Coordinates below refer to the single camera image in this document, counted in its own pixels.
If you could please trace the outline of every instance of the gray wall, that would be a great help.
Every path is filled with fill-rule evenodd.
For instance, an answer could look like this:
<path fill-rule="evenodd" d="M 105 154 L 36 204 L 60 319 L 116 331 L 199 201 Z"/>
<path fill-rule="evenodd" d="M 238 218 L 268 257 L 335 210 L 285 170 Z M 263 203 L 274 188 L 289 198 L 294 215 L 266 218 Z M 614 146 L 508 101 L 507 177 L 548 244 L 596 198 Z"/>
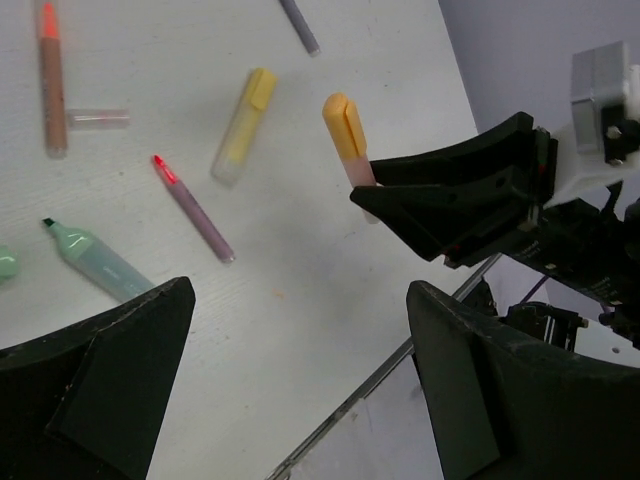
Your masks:
<path fill-rule="evenodd" d="M 479 131 L 522 110 L 553 131 L 568 123 L 571 56 L 626 40 L 640 63 L 640 0 L 440 0 Z M 618 212 L 640 196 L 626 182 Z M 604 192 L 588 201 L 602 204 Z M 548 282 L 551 302 L 593 318 L 595 302 Z"/>

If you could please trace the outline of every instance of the yellow highlighter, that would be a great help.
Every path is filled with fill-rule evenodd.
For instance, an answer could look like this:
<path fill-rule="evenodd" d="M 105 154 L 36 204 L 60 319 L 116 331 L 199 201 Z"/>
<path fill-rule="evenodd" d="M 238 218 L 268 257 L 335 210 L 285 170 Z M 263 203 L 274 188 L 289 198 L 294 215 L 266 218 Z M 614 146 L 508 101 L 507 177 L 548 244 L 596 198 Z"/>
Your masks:
<path fill-rule="evenodd" d="M 249 147 L 278 78 L 266 68 L 256 68 L 249 76 L 231 124 L 222 141 L 211 173 L 227 185 L 234 185 L 242 173 Z"/>
<path fill-rule="evenodd" d="M 349 100 L 344 93 L 334 93 L 327 98 L 322 109 L 322 117 L 351 186 L 375 186 L 376 179 L 367 158 L 367 140 L 355 102 Z M 368 212 L 365 212 L 365 217 L 369 223 L 378 222 L 378 219 Z"/>

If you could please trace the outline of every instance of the table surface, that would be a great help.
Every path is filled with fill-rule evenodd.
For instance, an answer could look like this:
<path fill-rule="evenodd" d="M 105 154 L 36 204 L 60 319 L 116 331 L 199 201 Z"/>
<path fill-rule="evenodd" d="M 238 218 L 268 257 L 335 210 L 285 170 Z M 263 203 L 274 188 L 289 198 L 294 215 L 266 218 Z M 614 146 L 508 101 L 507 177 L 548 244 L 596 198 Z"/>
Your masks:
<path fill-rule="evenodd" d="M 469 272 L 368 225 L 321 117 L 344 91 L 369 157 L 475 134 L 437 0 L 300 0 L 310 58 L 276 0 L 60 0 L 67 108 L 129 108 L 127 130 L 43 150 L 31 2 L 0 5 L 0 243 L 23 271 L 0 290 L 0 347 L 114 306 L 63 263 L 40 219 L 100 236 L 155 283 L 187 275 L 197 305 L 150 479 L 261 479 L 409 335 L 405 294 Z M 247 169 L 209 176 L 251 68 L 280 78 Z M 180 175 L 235 249 L 220 264 L 150 164 Z"/>

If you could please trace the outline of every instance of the robotic hand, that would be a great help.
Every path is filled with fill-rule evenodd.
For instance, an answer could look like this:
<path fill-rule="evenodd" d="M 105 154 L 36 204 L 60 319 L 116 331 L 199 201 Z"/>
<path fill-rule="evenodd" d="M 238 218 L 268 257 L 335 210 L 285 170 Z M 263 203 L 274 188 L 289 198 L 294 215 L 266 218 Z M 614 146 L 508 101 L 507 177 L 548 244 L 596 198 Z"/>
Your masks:
<path fill-rule="evenodd" d="M 640 66 L 619 42 L 577 54 L 573 123 L 550 134 L 517 113 L 471 140 L 371 163 L 351 200 L 420 257 L 452 268 L 496 253 L 615 306 L 601 317 L 640 348 L 640 200 L 614 214 L 640 168 Z M 602 210 L 578 196 L 606 186 Z"/>

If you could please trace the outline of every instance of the teal marker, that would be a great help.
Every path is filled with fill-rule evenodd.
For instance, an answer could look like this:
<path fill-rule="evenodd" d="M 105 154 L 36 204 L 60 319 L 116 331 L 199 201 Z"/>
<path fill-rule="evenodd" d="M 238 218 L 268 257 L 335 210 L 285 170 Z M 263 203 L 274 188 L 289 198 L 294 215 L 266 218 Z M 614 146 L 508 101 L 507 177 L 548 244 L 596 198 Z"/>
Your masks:
<path fill-rule="evenodd" d="M 15 277 L 19 271 L 18 257 L 9 250 L 9 247 L 0 245 L 0 283 Z"/>
<path fill-rule="evenodd" d="M 91 232 L 65 227 L 50 218 L 43 222 L 55 237 L 62 258 L 116 300 L 127 302 L 154 288 L 153 283 Z"/>

